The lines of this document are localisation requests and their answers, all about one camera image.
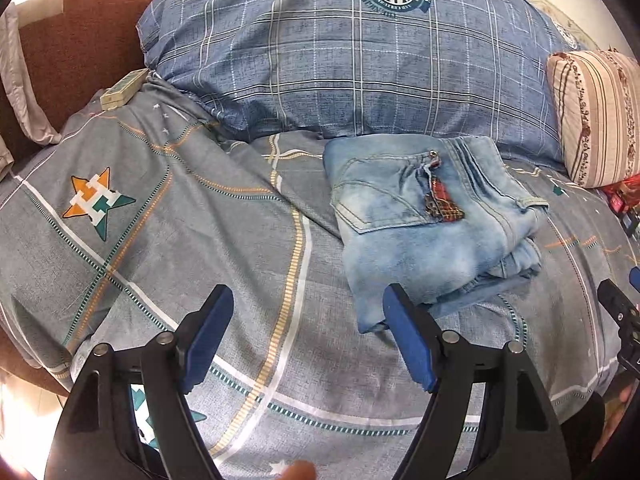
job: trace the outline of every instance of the plaid fabric patch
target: plaid fabric patch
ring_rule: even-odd
[[[431,176],[431,195],[424,197],[427,212],[442,217],[443,222],[455,222],[465,217],[465,212],[451,199],[447,188],[437,176]]]

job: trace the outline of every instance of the folded jeans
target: folded jeans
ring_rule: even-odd
[[[389,283],[444,316],[540,269],[531,237],[548,203],[508,175],[490,138],[343,137],[323,160],[360,332],[386,328]]]

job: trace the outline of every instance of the striped pillow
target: striped pillow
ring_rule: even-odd
[[[546,62],[564,164],[582,187],[640,173],[640,66],[616,51],[558,52]]]

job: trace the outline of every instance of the white star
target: white star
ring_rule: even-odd
[[[275,464],[270,463],[269,465],[271,466],[271,472],[269,473],[270,476],[280,476],[287,470],[287,467],[289,467],[284,460],[280,460]]]

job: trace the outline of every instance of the bolt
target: bolt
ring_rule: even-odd
[[[158,341],[161,345],[168,345],[171,341],[174,340],[174,333],[169,332],[161,332],[156,336],[156,341]]]
[[[445,330],[442,333],[442,339],[447,343],[455,344],[460,341],[460,336],[458,335],[458,332],[453,332],[453,330]]]
[[[105,355],[108,351],[109,351],[109,345],[107,345],[107,343],[100,343],[99,345],[95,346],[94,355],[96,357],[100,357]]]
[[[524,350],[524,346],[522,346],[520,341],[509,341],[507,348],[512,354],[521,354]]]

